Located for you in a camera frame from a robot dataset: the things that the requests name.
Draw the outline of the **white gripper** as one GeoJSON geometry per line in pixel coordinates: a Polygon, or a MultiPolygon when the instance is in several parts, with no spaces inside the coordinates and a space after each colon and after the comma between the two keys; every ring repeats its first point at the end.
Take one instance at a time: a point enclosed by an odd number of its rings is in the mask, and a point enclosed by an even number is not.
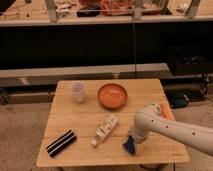
{"type": "Polygon", "coordinates": [[[136,154],[136,144],[144,142],[149,136],[149,131],[145,128],[139,128],[134,125],[130,127],[127,141],[123,144],[123,148],[130,154],[136,154]]]}

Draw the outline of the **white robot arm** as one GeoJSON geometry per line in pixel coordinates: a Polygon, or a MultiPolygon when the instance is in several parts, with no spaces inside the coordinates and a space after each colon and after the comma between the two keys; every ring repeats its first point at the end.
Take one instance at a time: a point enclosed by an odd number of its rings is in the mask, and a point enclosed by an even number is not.
{"type": "Polygon", "coordinates": [[[136,154],[136,145],[148,139],[151,131],[213,156],[213,129],[166,119],[158,103],[146,104],[133,114],[124,149],[136,154]]]}

